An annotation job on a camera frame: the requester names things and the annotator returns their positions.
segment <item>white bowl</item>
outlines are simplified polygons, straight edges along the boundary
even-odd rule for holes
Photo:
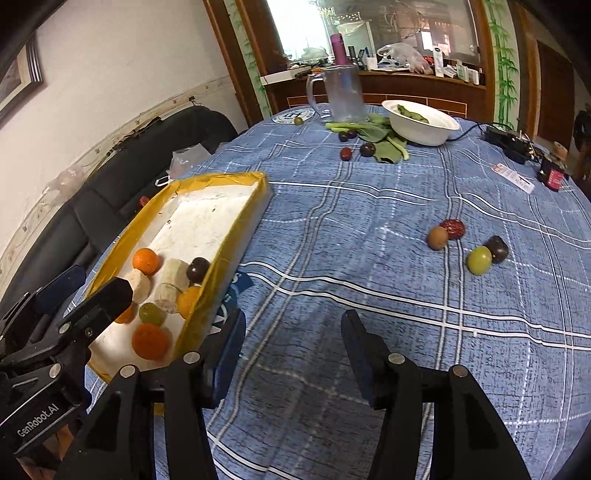
[[[398,105],[402,105],[410,112],[422,115],[429,120],[429,123],[426,124],[398,113]],[[460,124],[451,116],[422,103],[386,100],[382,102],[382,106],[390,115],[390,125],[394,131],[407,140],[421,145],[431,147],[442,145],[452,132],[460,129]]]

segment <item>picture frame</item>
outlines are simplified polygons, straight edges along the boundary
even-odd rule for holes
[[[33,36],[0,79],[0,122],[42,82],[37,42]]]

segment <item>wooden door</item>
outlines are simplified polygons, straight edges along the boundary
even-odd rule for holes
[[[538,40],[540,52],[540,126],[538,136],[570,147],[574,124],[573,64]]]

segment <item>banana slice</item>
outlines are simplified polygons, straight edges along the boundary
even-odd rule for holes
[[[160,283],[172,285],[180,291],[184,291],[189,287],[189,279],[187,278],[188,263],[179,260],[178,258],[171,258],[164,262],[162,268],[162,275],[160,276]]]
[[[148,299],[150,296],[150,279],[140,272],[140,270],[134,268],[124,279],[129,282],[131,289],[134,291],[131,301],[140,304]]]
[[[177,298],[179,290],[167,283],[161,283],[154,292],[154,303],[156,306],[168,313],[177,313]]]

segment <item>card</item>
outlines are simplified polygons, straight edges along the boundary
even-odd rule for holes
[[[524,192],[529,194],[534,191],[533,183],[531,183],[528,179],[523,178],[515,170],[511,170],[502,163],[492,167],[492,170],[497,172],[501,177],[505,177],[512,184],[517,185]]]

